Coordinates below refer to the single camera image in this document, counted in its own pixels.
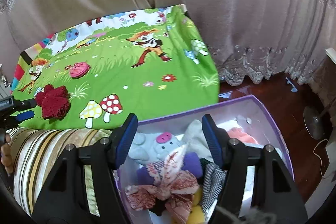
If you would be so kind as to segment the left hand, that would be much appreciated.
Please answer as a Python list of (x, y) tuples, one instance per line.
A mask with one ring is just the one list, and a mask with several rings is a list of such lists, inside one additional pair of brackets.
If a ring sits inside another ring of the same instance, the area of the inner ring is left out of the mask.
[(11, 147), (9, 143), (11, 142), (11, 138), (8, 134), (5, 134), (5, 143), (1, 147), (1, 163), (5, 167), (5, 170), (8, 175), (13, 173), (13, 158), (11, 156)]

